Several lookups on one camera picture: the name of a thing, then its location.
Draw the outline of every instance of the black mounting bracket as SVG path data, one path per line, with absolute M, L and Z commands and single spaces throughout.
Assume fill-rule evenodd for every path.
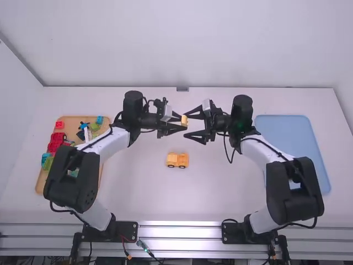
M 81 242 L 122 242 L 122 238 L 126 239 L 125 242 L 137 240 L 137 222 L 129 221 L 114 221 L 109 224 L 113 233 L 107 234 L 106 231 L 99 231 L 90 226 L 83 226 Z
M 251 244 L 269 245 L 277 238 L 277 231 L 271 231 L 260 235 L 252 233 L 247 235 L 244 223 L 225 222 L 222 224 L 222 242 L 227 245 Z
M 124 240 L 130 243 L 137 241 L 137 222 L 114 220 L 115 216 L 105 231 L 84 225 L 82 232 L 75 233 L 69 259 L 70 265 L 77 264 L 78 248 L 81 242 L 122 242 Z

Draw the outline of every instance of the yellow toy car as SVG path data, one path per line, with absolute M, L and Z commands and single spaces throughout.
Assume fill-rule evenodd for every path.
M 187 153 L 177 154 L 170 152 L 167 156 L 167 167 L 187 168 L 189 166 L 189 155 Z

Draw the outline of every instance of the blue mat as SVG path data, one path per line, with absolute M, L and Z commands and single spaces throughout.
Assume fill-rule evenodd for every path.
M 302 115 L 259 115 L 256 129 L 263 137 L 283 152 L 295 157 L 309 157 L 315 165 L 322 194 L 331 191 L 331 185 L 321 157 L 310 120 Z M 299 184 L 290 183 L 291 189 Z

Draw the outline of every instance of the red toy block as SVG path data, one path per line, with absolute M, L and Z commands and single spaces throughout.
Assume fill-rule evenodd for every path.
M 59 141 L 62 143 L 65 139 L 66 139 L 66 135 L 64 132 L 63 133 L 62 132 L 53 132 L 50 137 L 51 142 Z
M 58 145 L 58 144 L 55 143 L 55 142 L 50 142 L 50 143 L 48 144 L 48 149 L 47 149 L 48 153 L 55 153 L 56 150 L 59 148 L 59 146 L 60 146 L 60 145 Z
M 64 122 L 62 120 L 55 122 L 55 129 L 64 129 Z

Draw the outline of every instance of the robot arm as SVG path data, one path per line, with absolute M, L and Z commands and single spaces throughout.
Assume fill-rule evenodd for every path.
M 250 241 L 293 221 L 317 218 L 324 213 L 313 162 L 308 157 L 295 158 L 281 152 L 267 142 L 253 126 L 252 103 L 248 96 L 234 97 L 229 115 L 207 99 L 185 113 L 188 118 L 204 120 L 205 129 L 184 134 L 185 138 L 204 145 L 214 141 L 216 134 L 223 134 L 223 137 L 229 137 L 235 151 L 250 158 L 263 170 L 267 206 L 247 215 L 239 224 L 239 229 Z M 289 181 L 300 183 L 300 188 L 290 189 Z
M 149 102 L 157 108 L 156 113 L 149 112 Z M 53 204 L 65 207 L 68 210 L 64 211 L 74 214 L 90 227 L 114 234 L 114 214 L 96 199 L 99 166 L 116 152 L 131 146 L 141 129 L 157 130 L 157 138 L 186 130 L 185 126 L 169 123 L 181 121 L 181 116 L 167 103 L 165 98 L 147 101 L 141 92 L 129 91 L 125 94 L 123 111 L 116 116 L 109 130 L 76 147 L 60 146 L 43 192 L 51 209 L 62 211 L 54 209 Z M 77 177 L 68 174 L 69 170 L 77 168 Z

